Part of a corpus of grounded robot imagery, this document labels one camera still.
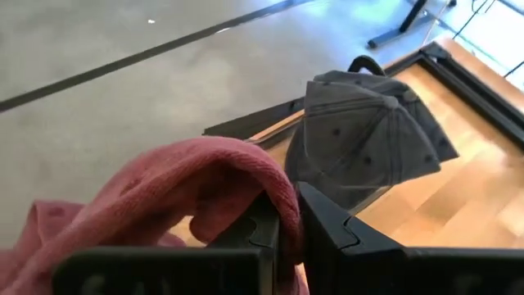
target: wooden floor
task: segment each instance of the wooden floor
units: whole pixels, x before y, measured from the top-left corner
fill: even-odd
[[[454,58],[524,111],[524,95],[449,39]],[[430,108],[460,157],[442,171],[392,188],[358,217],[406,246],[523,247],[524,158],[512,143],[418,66],[397,79]],[[288,141],[268,152],[283,164]],[[199,245],[187,221],[173,232]]]

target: black metal stand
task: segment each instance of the black metal stand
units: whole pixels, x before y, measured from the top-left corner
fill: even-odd
[[[402,25],[398,29],[393,29],[389,32],[386,32],[380,36],[377,36],[368,41],[368,46],[370,48],[378,48],[385,43],[388,43],[394,39],[399,38],[404,33],[406,33],[410,28],[418,28],[422,25],[425,25],[434,20],[434,16],[430,13],[426,13],[425,16],[416,19],[417,15],[422,11],[426,6],[427,0],[417,0],[413,8],[409,12],[408,16],[402,22]],[[457,5],[457,1],[453,0],[449,3],[449,7],[454,7]]]

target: cap button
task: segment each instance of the cap button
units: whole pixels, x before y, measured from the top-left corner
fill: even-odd
[[[390,109],[394,109],[399,106],[399,101],[395,97],[386,96],[384,97],[384,105]]]
[[[413,101],[416,101],[418,99],[418,96],[417,96],[417,94],[414,91],[407,90],[406,92],[402,93],[402,98],[406,102],[413,102]]]

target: pink cloth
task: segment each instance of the pink cloth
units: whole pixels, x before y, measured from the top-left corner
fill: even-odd
[[[125,165],[88,205],[36,201],[16,245],[0,255],[0,294],[51,294],[53,268],[71,253],[97,245],[171,245],[167,233],[193,215],[204,243],[226,229],[263,190],[282,218],[281,261],[289,275],[281,294],[307,294],[294,264],[302,235],[296,194],[261,148],[232,138],[202,137],[145,152]]]

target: cable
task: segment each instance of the cable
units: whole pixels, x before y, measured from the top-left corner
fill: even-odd
[[[493,4],[495,3],[495,1],[497,0],[492,0],[491,1],[491,4],[486,8],[486,10],[484,12],[479,12],[481,10],[481,8],[490,0],[484,0],[484,2],[481,4],[480,7],[478,7],[478,9],[475,9],[475,2],[480,2],[479,0],[472,0],[472,6],[471,6],[471,9],[472,9],[472,12],[473,13],[476,13],[476,14],[486,14],[490,8],[493,6]]]
[[[444,3],[444,6],[440,9],[439,13],[435,16],[435,19],[433,20],[433,23],[431,24],[431,27],[429,28],[429,30],[426,33],[426,37],[424,37],[424,40],[422,41],[422,46],[424,46],[426,44],[426,41],[429,38],[429,35],[431,34],[433,29],[435,28],[435,25],[438,24],[438,22],[440,21],[440,17],[442,16],[442,13],[444,13],[445,8],[449,5],[450,1],[451,0],[446,0],[445,3]]]

